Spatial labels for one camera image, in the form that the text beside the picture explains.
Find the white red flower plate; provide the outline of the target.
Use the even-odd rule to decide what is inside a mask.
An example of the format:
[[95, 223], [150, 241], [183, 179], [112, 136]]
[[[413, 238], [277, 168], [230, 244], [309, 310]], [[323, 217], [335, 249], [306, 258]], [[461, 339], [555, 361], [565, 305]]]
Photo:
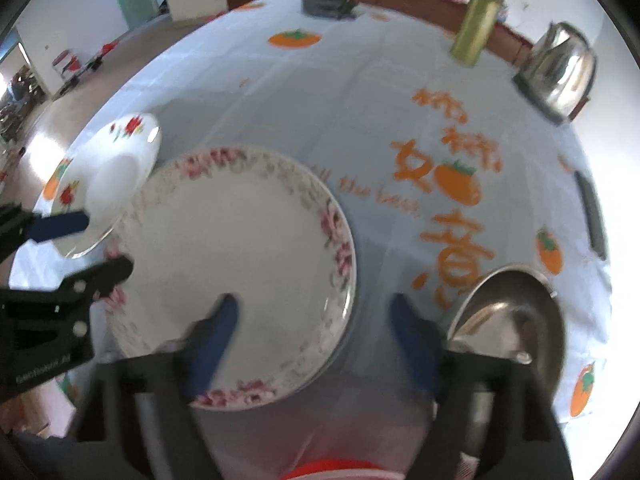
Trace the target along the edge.
[[58, 179], [52, 214], [85, 211], [85, 231], [53, 241], [61, 257], [92, 252], [112, 232], [124, 208], [148, 180], [160, 150], [160, 124], [151, 114], [122, 116], [103, 126]]

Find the stainless steel bowl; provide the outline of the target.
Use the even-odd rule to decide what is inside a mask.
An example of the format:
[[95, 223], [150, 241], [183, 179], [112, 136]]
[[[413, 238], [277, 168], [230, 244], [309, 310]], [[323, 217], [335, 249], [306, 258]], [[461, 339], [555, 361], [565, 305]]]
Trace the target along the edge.
[[454, 300], [442, 327], [455, 349], [530, 365], [548, 396], [558, 393], [566, 321], [559, 293], [542, 272], [523, 263], [492, 270]]

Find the pink floral rimmed plate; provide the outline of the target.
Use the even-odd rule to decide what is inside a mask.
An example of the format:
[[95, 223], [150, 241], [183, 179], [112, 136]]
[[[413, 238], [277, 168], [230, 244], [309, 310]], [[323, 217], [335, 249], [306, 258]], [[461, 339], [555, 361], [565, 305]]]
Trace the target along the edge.
[[216, 146], [157, 170], [105, 249], [132, 260], [106, 300], [128, 358], [182, 336], [223, 294], [240, 318], [196, 405], [258, 408], [303, 389], [347, 332], [357, 283], [354, 240], [324, 183], [260, 146]]

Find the red white enamel bowl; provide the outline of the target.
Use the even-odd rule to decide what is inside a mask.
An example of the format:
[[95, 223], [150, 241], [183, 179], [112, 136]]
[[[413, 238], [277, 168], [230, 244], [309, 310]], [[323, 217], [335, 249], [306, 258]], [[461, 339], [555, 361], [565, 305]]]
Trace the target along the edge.
[[282, 480], [324, 480], [324, 479], [380, 479], [404, 480], [401, 472], [385, 469], [365, 460], [316, 460], [298, 466], [285, 474]]

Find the red folding chair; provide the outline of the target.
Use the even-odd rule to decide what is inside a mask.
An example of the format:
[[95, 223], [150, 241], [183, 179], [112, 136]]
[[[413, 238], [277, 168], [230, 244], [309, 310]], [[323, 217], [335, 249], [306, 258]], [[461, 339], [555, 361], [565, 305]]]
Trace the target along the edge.
[[62, 78], [62, 86], [58, 90], [59, 94], [64, 94], [70, 88], [74, 88], [78, 84], [79, 75], [82, 70], [82, 63], [70, 49], [63, 50], [53, 61], [52, 67]]

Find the light blue persimmon tablecloth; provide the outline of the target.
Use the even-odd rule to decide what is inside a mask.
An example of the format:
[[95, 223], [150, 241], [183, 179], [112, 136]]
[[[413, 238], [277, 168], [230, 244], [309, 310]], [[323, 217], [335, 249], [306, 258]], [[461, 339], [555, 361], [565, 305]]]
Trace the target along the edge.
[[398, 467], [420, 434], [384, 321], [393, 292], [449, 322], [463, 287], [523, 263], [558, 295], [566, 357], [553, 407], [574, 474], [592, 471], [611, 287], [590, 246], [572, 125], [553, 125], [483, 54], [466, 68], [437, 27], [373, 8], [352, 21], [308, 18], [299, 0], [259, 0], [197, 29], [149, 62], [91, 118], [86, 143], [118, 114], [148, 110], [160, 159], [255, 143], [309, 167], [355, 237], [352, 339], [326, 376], [240, 414], [205, 411], [232, 479], [273, 479], [325, 452]]

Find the black smartphone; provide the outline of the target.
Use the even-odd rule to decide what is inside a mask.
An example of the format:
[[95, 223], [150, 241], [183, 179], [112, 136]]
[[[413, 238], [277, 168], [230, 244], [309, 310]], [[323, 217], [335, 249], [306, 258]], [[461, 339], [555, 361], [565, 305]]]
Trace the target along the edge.
[[602, 212], [592, 182], [580, 171], [574, 171], [574, 179], [584, 208], [590, 246], [603, 261], [608, 260], [608, 242], [604, 230]]

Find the stainless electric kettle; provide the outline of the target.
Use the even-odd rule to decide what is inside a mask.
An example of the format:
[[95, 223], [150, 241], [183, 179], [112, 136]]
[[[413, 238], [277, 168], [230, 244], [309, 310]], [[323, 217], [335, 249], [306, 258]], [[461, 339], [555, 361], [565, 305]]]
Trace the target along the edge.
[[597, 62], [596, 52], [578, 28], [551, 23], [513, 82], [550, 122], [562, 125], [585, 102], [596, 79]]

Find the olive green tumbler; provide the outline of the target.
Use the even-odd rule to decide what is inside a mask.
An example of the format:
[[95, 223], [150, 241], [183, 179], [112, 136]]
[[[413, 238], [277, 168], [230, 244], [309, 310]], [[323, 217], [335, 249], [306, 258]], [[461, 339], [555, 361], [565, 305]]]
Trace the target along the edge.
[[504, 0], [470, 0], [460, 29], [449, 51], [458, 63], [473, 67], [497, 23]]

